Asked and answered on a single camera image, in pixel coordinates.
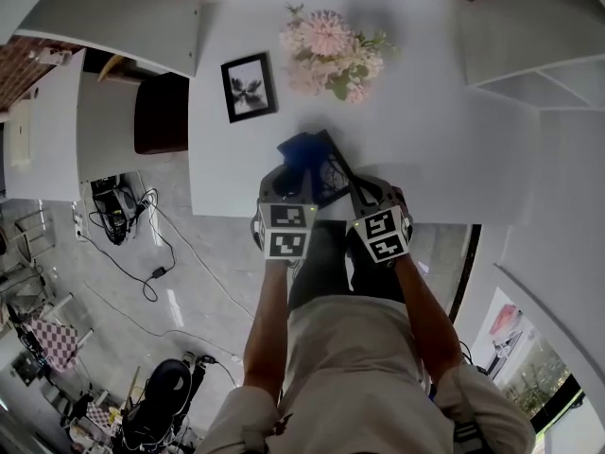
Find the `person's left arm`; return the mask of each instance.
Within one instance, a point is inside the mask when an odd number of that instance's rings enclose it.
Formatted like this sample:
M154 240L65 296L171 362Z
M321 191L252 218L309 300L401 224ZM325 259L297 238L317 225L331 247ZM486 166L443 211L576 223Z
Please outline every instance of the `person's left arm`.
M244 351L244 386L229 393L196 454L263 452L279 420L287 359L287 263L267 261Z

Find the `shirt sleeve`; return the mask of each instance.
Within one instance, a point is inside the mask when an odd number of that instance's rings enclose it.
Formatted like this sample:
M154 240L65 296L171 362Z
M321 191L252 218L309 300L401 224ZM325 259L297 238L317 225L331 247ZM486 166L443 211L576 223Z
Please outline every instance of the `shirt sleeve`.
M195 454L264 452L265 438L279 420L271 395L258 387L232 390Z
M527 416L473 365L445 373L435 404L456 423L474 420L495 454L529 454L534 447L536 433Z

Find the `concrete floor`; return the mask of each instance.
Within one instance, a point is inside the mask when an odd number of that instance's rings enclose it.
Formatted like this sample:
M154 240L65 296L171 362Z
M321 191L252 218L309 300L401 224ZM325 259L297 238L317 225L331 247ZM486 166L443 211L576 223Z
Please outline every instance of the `concrete floor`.
M64 319L80 334L89 328L95 331L79 355L84 366L80 364L75 371L61 375L61 379L67 388L77 393L90 376L96 389L107 389L121 401L126 397L137 366L141 367L137 384L143 388L158 363L166 358L181 358L183 352L192 351L214 356L240 383L241 358L251 319L227 297L220 285L253 314L264 261L251 240L250 222L243 218L192 216L186 153L167 165L143 170L141 175L147 188L158 189L159 208L216 278L201 266L166 220L159 217L156 228L173 245L176 267L166 276L151 281L159 296L157 303L151 303L144 298L141 284L128 278L92 244L77 240L71 203L45 202L42 207L48 210L54 223L47 232L54 236L56 246L39 261L44 267L44 276L58 298L68 292L75 295L63 311ZM130 182L137 195L143 193L136 173L130 174ZM86 209L90 212L94 210L90 188L86 190L86 198ZM4 203L5 226L15 217L40 207L37 201ZM77 209L83 212L82 202L77 204ZM413 214L413 203L410 209ZM113 246L104 231L89 222L92 240L128 272L142 279L147 279L158 267L172 263L168 247L154 237L147 219L145 213L136 238L119 247ZM446 309L458 286L466 238L465 225L416 225L411 246L414 259L420 263L428 285ZM6 256L4 259L4 268L9 267L10 259ZM25 285L25 288L34 287L38 285ZM203 436L232 388L230 378L218 365L208 368L189 412L191 428L197 435Z

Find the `picture frame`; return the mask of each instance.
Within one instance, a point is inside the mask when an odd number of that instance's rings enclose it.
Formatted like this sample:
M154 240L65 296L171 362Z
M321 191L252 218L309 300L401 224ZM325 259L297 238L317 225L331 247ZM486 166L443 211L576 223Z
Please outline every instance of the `picture frame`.
M220 69L230 123L277 112L267 52L226 62Z

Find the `white t-shirt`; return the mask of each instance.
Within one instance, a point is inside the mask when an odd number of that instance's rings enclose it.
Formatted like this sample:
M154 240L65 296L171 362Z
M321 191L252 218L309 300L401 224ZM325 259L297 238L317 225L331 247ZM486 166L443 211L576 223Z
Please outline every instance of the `white t-shirt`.
M404 305L327 296L290 315L285 394L227 396L196 454L454 452L454 422L474 417L496 454L531 452L531 424L476 367L441 379L435 402Z

